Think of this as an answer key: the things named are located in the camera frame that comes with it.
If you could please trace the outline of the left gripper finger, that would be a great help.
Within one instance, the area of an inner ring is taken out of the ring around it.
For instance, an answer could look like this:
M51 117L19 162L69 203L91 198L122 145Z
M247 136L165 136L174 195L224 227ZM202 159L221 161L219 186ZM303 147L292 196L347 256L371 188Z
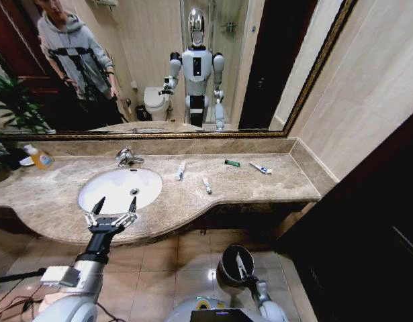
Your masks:
M137 197L133 197L128 211L116 219L116 227L128 227L137 219Z
M97 216L100 214L100 211L103 207L105 202L105 197L102 197L96 204L94 204L92 210L85 214L85 221L87 223L87 227L97 227Z

